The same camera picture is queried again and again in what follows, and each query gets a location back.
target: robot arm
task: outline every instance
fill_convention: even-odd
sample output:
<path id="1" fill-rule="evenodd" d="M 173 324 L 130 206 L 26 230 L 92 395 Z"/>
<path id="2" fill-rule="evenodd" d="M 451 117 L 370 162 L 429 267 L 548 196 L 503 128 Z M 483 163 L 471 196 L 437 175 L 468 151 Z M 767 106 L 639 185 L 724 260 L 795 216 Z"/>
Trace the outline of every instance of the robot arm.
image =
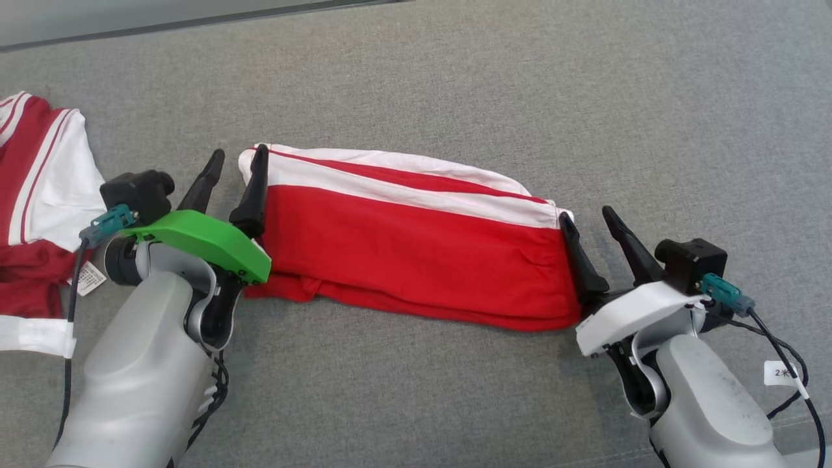
<path id="1" fill-rule="evenodd" d="M 748 391 L 698 334 L 732 316 L 701 294 L 703 278 L 721 276 L 725 251 L 707 241 L 663 241 L 661 268 L 618 215 L 603 215 L 636 278 L 634 288 L 608 292 L 561 217 L 584 317 L 577 342 L 584 356 L 606 352 L 615 363 L 632 414 L 650 424 L 650 440 L 668 468 L 787 468 L 771 424 Z"/>
<path id="2" fill-rule="evenodd" d="M 225 158 L 218 150 L 176 211 L 171 179 L 125 174 L 102 186 L 108 208 L 127 205 L 143 223 L 106 249 L 108 276 L 136 286 L 84 365 L 85 387 L 47 467 L 178 466 L 225 398 L 222 350 L 243 288 L 264 281 L 270 259 L 253 244 L 262 232 L 268 151 L 233 225 L 204 214 Z"/>

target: cable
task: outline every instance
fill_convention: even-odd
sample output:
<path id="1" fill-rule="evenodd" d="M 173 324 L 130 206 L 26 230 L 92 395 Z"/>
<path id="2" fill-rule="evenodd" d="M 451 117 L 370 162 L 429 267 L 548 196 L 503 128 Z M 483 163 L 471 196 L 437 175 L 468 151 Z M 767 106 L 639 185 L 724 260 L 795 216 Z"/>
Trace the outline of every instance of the cable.
<path id="1" fill-rule="evenodd" d="M 78 301 L 78 281 L 81 276 L 81 265 L 84 263 L 84 252 L 87 251 L 90 240 L 87 238 L 81 239 L 81 246 L 78 247 L 78 253 L 75 255 L 75 266 L 72 270 L 72 284 L 69 288 L 69 310 L 67 311 L 67 323 L 75 323 L 75 304 Z M 63 410 L 61 411 L 61 424 L 57 427 L 57 437 L 55 438 L 55 445 L 52 449 L 55 450 L 57 443 L 61 441 L 63 436 L 63 427 L 67 423 L 69 416 L 69 401 L 72 397 L 72 358 L 68 357 L 63 362 Z"/>
<path id="2" fill-rule="evenodd" d="M 205 429 L 206 424 L 208 423 L 208 418 L 211 417 L 217 410 L 220 409 L 220 406 L 225 402 L 225 398 L 228 396 L 228 369 L 225 367 L 225 350 L 220 351 L 217 357 L 214 358 L 214 363 L 217 365 L 216 372 L 211 374 L 212 377 L 216 379 L 216 391 L 214 392 L 214 401 L 208 405 L 208 409 L 206 412 L 196 418 L 194 421 L 194 425 L 196 430 L 193 434 L 191 434 L 191 438 L 188 439 L 188 446 L 186 450 L 190 449 L 194 442 L 196 441 L 196 437 Z"/>
<path id="3" fill-rule="evenodd" d="M 785 356 L 780 343 L 777 342 L 768 327 L 766 327 L 765 323 L 763 323 L 762 319 L 760 319 L 760 316 L 758 316 L 757 312 L 754 311 L 754 307 L 748 308 L 748 315 L 754 319 L 754 322 L 756 322 L 757 326 L 765 334 L 765 337 L 769 339 L 769 342 L 775 348 L 775 351 L 777 351 L 777 356 L 780 357 L 780 360 L 783 361 L 783 365 L 789 370 L 792 377 L 795 379 L 795 383 L 798 384 L 800 394 L 803 396 L 803 401 L 806 403 L 806 408 L 809 409 L 809 413 L 812 415 L 812 421 L 815 422 L 815 429 L 818 431 L 818 442 L 820 443 L 820 450 L 818 451 L 818 468 L 824 468 L 824 463 L 826 462 L 826 436 L 824 435 L 824 427 L 820 422 L 818 411 L 815 409 L 815 403 L 812 402 L 811 398 L 809 398 L 809 392 L 806 391 L 803 382 L 797 378 L 797 372 L 791 365 L 791 362 L 789 362 L 789 359 Z"/>
<path id="4" fill-rule="evenodd" d="M 744 328 L 748 331 L 752 331 L 752 332 L 756 333 L 757 335 L 765 336 L 765 333 L 763 333 L 763 331 L 761 329 L 755 328 L 755 327 L 753 327 L 751 325 L 748 325 L 746 323 L 743 323 L 741 321 L 731 320 L 730 318 L 723 317 L 723 316 L 721 316 L 719 314 L 715 314 L 713 312 L 708 312 L 708 316 L 710 316 L 710 317 L 712 317 L 712 318 L 714 318 L 718 321 L 721 321 L 722 323 L 725 323 L 726 325 L 737 326 L 739 328 Z M 780 346 L 783 346 L 785 349 L 787 349 L 791 353 L 792 356 L 795 357 L 795 360 L 800 364 L 800 370 L 802 371 L 803 386 L 809 386 L 809 367 L 806 365 L 806 361 L 803 360 L 803 357 L 801 357 L 800 354 L 795 350 L 795 348 L 793 348 L 789 343 L 786 343 L 785 341 L 782 341 L 780 338 L 777 338 L 776 336 L 774 338 L 775 338 L 775 340 L 777 340 L 777 344 L 779 344 Z M 777 406 L 774 410 L 771 410 L 769 412 L 769 414 L 766 415 L 766 417 L 768 417 L 769 419 L 774 419 L 775 416 L 777 416 L 782 411 L 784 411 L 786 408 L 791 406 L 791 404 L 794 403 L 795 401 L 797 401 L 798 399 L 800 399 L 800 392 L 796 391 L 794 393 L 794 395 L 790 396 L 788 400 L 783 402 L 783 404 L 781 404 L 780 406 Z"/>

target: white label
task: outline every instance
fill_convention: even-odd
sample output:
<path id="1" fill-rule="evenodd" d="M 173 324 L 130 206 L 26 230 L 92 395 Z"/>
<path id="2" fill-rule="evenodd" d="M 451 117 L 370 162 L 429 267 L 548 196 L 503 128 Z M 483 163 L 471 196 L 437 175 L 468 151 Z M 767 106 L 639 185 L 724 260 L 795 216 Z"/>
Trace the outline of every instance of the white label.
<path id="1" fill-rule="evenodd" d="M 797 367 L 794 363 L 791 363 L 792 369 L 797 372 Z M 767 386 L 773 385 L 782 385 L 782 386 L 797 386 L 795 384 L 795 379 L 789 372 L 789 369 L 786 368 L 783 361 L 766 361 L 763 373 L 765 377 L 763 378 L 763 382 Z"/>
<path id="2" fill-rule="evenodd" d="M 36 351 L 72 357 L 72 324 L 57 318 L 0 315 L 0 351 Z"/>
<path id="3" fill-rule="evenodd" d="M 81 267 L 81 275 L 78 276 L 78 294 L 86 296 L 104 281 L 106 281 L 106 276 L 98 271 L 98 268 L 95 268 L 89 261 L 84 262 L 84 265 Z M 68 279 L 67 283 L 71 286 L 72 279 Z"/>

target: white stripe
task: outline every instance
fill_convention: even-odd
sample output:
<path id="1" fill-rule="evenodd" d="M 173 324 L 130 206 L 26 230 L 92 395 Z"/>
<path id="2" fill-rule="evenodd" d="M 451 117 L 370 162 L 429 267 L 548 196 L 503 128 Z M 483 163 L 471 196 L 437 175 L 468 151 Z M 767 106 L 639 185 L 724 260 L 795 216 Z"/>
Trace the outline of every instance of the white stripe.
<path id="1" fill-rule="evenodd" d="M 0 351 L 36 351 L 72 357 L 72 324 L 55 318 L 0 315 Z"/>
<path id="2" fill-rule="evenodd" d="M 251 150 L 240 155 L 240 170 L 246 183 L 251 178 L 250 166 L 253 155 L 254 152 Z M 527 227 L 557 229 L 558 215 L 567 212 L 555 207 L 554 203 L 537 203 L 521 198 L 419 190 L 275 154 L 269 155 L 269 185 L 321 188 L 368 200 Z"/>
<path id="3" fill-rule="evenodd" d="M 15 246 L 17 244 L 23 243 L 29 237 L 29 227 L 31 226 L 31 223 L 29 222 L 30 220 L 27 219 L 25 224 L 23 224 L 26 227 L 25 232 L 23 233 L 23 239 L 20 238 L 20 226 L 21 223 L 23 223 L 24 212 L 26 213 L 27 218 L 32 217 L 32 211 L 26 211 L 26 200 L 29 198 L 29 192 L 32 191 L 32 187 L 37 177 L 37 172 L 40 170 L 43 161 L 48 156 L 47 153 L 49 153 L 49 146 L 52 143 L 52 139 L 60 130 L 59 127 L 63 123 L 64 116 L 66 116 L 69 112 L 73 111 L 75 111 L 75 109 L 64 109 L 63 111 L 61 111 L 61 113 L 58 114 L 57 117 L 55 117 L 55 120 L 52 121 L 52 125 L 49 127 L 49 131 L 41 141 L 41 147 L 37 152 L 35 161 L 32 164 L 32 166 L 29 167 L 29 173 L 26 175 L 26 180 L 23 181 L 23 187 L 21 188 L 20 193 L 17 194 L 17 200 L 14 202 L 14 211 L 12 211 L 12 220 L 9 222 L 10 226 L 8 229 L 8 245 L 10 246 Z"/>
<path id="4" fill-rule="evenodd" d="M 14 103 L 19 97 L 20 102 L 17 102 L 17 105 L 15 106 Z M 11 121 L 9 122 L 8 127 L 0 133 L 0 147 L 5 145 L 8 139 L 12 137 L 14 130 L 17 128 L 17 123 L 20 122 L 20 117 L 23 115 L 23 108 L 26 106 L 26 101 L 28 101 L 30 97 L 32 97 L 32 95 L 28 92 L 19 92 L 14 96 L 13 101 L 2 107 L 2 112 L 0 112 L 0 127 L 5 125 L 8 119 L 11 119 Z"/>
<path id="5" fill-rule="evenodd" d="M 493 189 L 530 196 L 526 187 L 510 177 L 478 167 L 466 166 L 456 162 L 444 161 L 435 157 L 405 154 L 401 152 L 381 152 L 363 150 L 342 150 L 316 148 L 302 150 L 284 145 L 269 145 L 272 151 L 295 154 L 297 156 L 324 161 L 340 161 L 363 166 L 386 167 L 397 171 L 415 172 L 433 176 L 446 177 L 458 181 L 472 182 Z"/>

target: red stripe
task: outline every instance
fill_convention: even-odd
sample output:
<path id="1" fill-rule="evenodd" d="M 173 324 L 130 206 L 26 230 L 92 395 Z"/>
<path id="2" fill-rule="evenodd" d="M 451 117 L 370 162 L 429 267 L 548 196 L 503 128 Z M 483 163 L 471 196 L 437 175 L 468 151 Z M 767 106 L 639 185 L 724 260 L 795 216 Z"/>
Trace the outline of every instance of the red stripe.
<path id="1" fill-rule="evenodd" d="M 356 306 L 540 331 L 577 322 L 555 229 L 272 186 L 264 247 L 270 281 L 254 296 L 328 296 Z"/>
<path id="2" fill-rule="evenodd" d="M 17 110 L 17 105 L 18 103 L 20 103 L 20 100 L 23 99 L 23 96 L 25 96 L 25 94 L 21 94 L 17 97 L 17 100 L 14 102 L 14 106 L 12 106 L 12 112 L 8 114 L 8 119 L 6 119 L 2 127 L 0 127 L 0 133 L 5 132 L 6 127 L 8 127 L 8 124 L 12 122 L 12 119 L 14 118 L 14 112 Z"/>
<path id="3" fill-rule="evenodd" d="M 357 176 L 368 177 L 383 182 L 390 182 L 404 187 L 415 188 L 418 190 L 426 190 L 430 192 L 457 192 L 457 193 L 477 193 L 482 195 L 491 195 L 494 197 L 511 197 L 529 200 L 536 203 L 546 203 L 542 198 L 528 197 L 518 193 L 504 192 L 491 187 L 485 187 L 473 182 L 460 181 L 448 177 L 435 176 L 432 174 L 420 174 L 417 172 L 400 171 L 389 167 L 368 166 L 365 164 L 356 164 L 353 162 L 320 160 L 310 157 L 298 156 L 286 152 L 277 152 L 269 150 L 270 153 L 278 156 L 290 157 L 301 161 L 312 162 L 319 166 L 329 167 L 342 172 L 348 172 Z"/>
<path id="4" fill-rule="evenodd" d="M 50 110 L 45 100 L 30 97 L 19 112 L 21 116 L 14 133 L 0 147 L 0 246 L 8 245 L 15 203 L 23 192 L 23 183 L 43 139 L 61 110 Z"/>
<path id="5" fill-rule="evenodd" d="M 43 172 L 43 168 L 47 165 L 47 161 L 49 161 L 49 157 L 52 155 L 52 149 L 55 147 L 55 142 L 58 139 L 58 136 L 61 134 L 61 130 L 63 129 L 64 122 L 67 121 L 67 117 L 71 114 L 72 111 L 69 111 L 63 115 L 61 122 L 57 124 L 57 129 L 55 130 L 55 134 L 52 135 L 52 141 L 49 142 L 49 149 L 47 150 L 47 155 L 43 158 L 41 162 L 41 166 L 37 169 L 37 174 L 35 174 L 35 180 L 32 182 L 32 187 L 29 188 L 29 194 L 26 197 L 26 204 L 23 206 L 23 218 L 20 221 L 20 242 L 26 242 L 26 214 L 29 210 L 29 202 L 32 200 L 32 194 L 35 192 L 35 187 L 37 187 L 37 180 L 41 177 L 41 172 Z"/>

